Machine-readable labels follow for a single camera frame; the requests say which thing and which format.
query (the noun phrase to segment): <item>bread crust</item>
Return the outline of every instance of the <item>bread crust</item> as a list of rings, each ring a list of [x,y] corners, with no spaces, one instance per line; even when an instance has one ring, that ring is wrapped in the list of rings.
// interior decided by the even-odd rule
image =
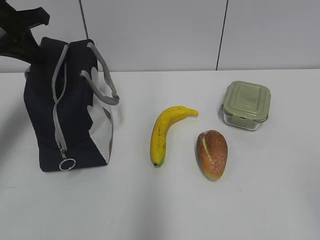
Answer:
[[[204,175],[212,181],[221,178],[228,158],[225,137],[216,130],[202,132],[196,141],[196,153]]]

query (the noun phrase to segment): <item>green lid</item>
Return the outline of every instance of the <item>green lid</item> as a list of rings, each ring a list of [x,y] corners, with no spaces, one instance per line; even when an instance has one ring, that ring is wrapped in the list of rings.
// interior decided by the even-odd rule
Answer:
[[[245,81],[232,82],[225,94],[222,110],[232,121],[244,124],[264,122],[269,115],[271,93],[262,85]]]

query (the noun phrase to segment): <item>banana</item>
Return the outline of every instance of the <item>banana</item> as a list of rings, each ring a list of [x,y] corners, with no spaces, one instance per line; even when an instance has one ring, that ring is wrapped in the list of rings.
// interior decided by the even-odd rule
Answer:
[[[188,116],[198,116],[198,112],[184,106],[173,106],[160,114],[155,122],[150,143],[150,156],[154,166],[161,167],[164,163],[166,137],[170,126]]]

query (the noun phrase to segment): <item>zipper pull ring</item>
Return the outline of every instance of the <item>zipper pull ring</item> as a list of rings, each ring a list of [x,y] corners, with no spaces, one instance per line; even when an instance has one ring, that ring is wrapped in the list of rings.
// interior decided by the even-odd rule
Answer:
[[[76,166],[76,160],[74,160],[73,158],[67,158],[66,151],[64,149],[61,148],[60,152],[61,152],[61,156],[62,156],[63,160],[59,164],[59,169],[61,171],[69,171],[69,170],[73,169]],[[62,165],[66,162],[69,162],[69,161],[72,161],[73,164],[69,168],[62,168]]]

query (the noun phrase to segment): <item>table surface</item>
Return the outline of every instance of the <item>table surface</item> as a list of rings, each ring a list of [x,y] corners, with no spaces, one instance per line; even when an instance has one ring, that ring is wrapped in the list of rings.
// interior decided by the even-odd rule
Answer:
[[[0,239],[320,239],[320,70],[114,72],[108,166],[44,173],[23,102],[22,73],[0,74]],[[227,86],[271,91],[269,119],[256,131],[218,116]],[[198,117],[175,123],[161,168],[150,160],[158,115],[182,105]],[[221,132],[221,179],[202,174],[198,135]]]

